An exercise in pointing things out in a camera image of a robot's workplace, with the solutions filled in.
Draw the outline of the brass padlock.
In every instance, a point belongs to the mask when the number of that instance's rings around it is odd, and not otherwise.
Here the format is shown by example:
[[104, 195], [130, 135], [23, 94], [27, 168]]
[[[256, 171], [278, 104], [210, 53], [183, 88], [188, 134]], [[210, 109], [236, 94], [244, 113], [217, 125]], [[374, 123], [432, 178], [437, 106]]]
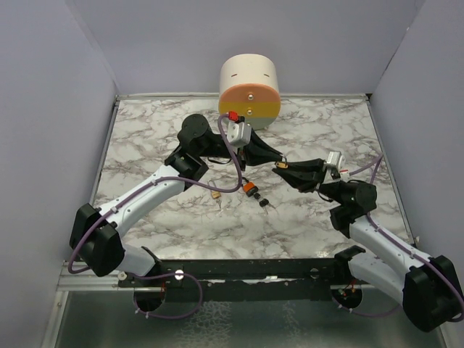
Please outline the brass padlock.
[[219, 199], [221, 197], [221, 193], [217, 190], [217, 186], [214, 181], [208, 181], [208, 184], [213, 187], [211, 190], [211, 196], [214, 200]]
[[287, 169], [289, 167], [287, 157], [283, 155], [280, 161], [275, 162], [275, 166], [280, 169]]

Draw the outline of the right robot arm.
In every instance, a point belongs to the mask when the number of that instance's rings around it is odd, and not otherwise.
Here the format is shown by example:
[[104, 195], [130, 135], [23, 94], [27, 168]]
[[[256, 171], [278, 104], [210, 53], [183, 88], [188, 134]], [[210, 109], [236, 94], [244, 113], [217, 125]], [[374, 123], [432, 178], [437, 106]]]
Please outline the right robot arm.
[[277, 162], [273, 172], [300, 193], [316, 192], [335, 202], [333, 228], [366, 248], [333, 265], [340, 283], [364, 281], [394, 299], [410, 322], [429, 332], [441, 324], [463, 321], [463, 292], [453, 263], [432, 257], [377, 223], [377, 190], [371, 182], [351, 179], [343, 157], [328, 160]]

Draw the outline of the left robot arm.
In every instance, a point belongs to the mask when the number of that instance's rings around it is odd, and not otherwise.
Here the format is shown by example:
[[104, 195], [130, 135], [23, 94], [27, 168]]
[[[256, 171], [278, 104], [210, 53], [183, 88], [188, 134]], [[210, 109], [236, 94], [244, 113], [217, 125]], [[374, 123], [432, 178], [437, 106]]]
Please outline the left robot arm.
[[[218, 133], [213, 133], [204, 115], [189, 115], [178, 132], [177, 147], [153, 174], [110, 202], [98, 207], [89, 203], [81, 206], [70, 236], [69, 273], [80, 272], [73, 263], [81, 259], [86, 264], [82, 270], [91, 270], [98, 277], [119, 270], [134, 274], [145, 286], [154, 285], [160, 277], [157, 258], [146, 248], [123, 243], [124, 235], [141, 218], [192, 186], [224, 194], [236, 192], [242, 187], [246, 167], [284, 159], [235, 112], [219, 116], [217, 126]], [[202, 183], [208, 170], [206, 157], [230, 159], [237, 173], [236, 185], [218, 188]]]

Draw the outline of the orange black padlock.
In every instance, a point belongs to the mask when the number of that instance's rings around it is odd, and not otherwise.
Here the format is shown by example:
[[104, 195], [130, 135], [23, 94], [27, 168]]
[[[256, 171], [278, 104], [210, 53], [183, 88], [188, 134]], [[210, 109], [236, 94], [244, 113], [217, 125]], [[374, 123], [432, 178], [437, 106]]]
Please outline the orange black padlock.
[[242, 178], [242, 189], [248, 197], [254, 196], [259, 191], [259, 188], [246, 177]]

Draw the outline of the black keys of orange padlock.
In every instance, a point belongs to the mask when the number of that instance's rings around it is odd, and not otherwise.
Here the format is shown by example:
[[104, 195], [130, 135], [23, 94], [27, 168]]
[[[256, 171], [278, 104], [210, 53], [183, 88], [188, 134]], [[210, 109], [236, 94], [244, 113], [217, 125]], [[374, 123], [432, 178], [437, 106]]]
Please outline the black keys of orange padlock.
[[262, 197], [259, 193], [253, 194], [253, 198], [258, 202], [265, 214], [268, 214], [270, 208], [275, 208], [268, 199]]

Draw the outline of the round three-drawer storage box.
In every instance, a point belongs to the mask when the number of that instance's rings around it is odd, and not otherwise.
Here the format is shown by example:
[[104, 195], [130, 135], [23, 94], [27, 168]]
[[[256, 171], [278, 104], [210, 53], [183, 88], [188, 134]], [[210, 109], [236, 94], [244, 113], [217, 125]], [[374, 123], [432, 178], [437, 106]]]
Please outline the round three-drawer storage box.
[[238, 54], [220, 70], [218, 111], [236, 112], [255, 130], [273, 123], [281, 109], [274, 63], [260, 54]]

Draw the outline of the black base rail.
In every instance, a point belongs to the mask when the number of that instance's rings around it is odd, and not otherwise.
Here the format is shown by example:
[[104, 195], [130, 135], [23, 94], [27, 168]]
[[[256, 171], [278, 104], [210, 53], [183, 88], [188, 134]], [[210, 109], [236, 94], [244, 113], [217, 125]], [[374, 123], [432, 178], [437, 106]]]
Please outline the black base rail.
[[158, 260], [145, 276], [111, 269], [117, 289], [132, 290], [135, 301], [154, 309], [163, 303], [258, 302], [308, 299], [329, 301], [359, 281], [348, 263], [364, 250], [352, 246], [333, 258], [262, 260]]

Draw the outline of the aluminium frame rail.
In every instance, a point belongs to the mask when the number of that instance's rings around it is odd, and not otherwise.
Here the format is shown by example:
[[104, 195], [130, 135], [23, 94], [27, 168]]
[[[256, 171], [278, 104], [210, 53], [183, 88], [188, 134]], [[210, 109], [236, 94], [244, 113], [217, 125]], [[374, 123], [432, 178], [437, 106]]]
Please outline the aluminium frame rail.
[[118, 272], [98, 277], [91, 270], [79, 274], [72, 274], [64, 262], [57, 283], [57, 291], [117, 291], [119, 289]]

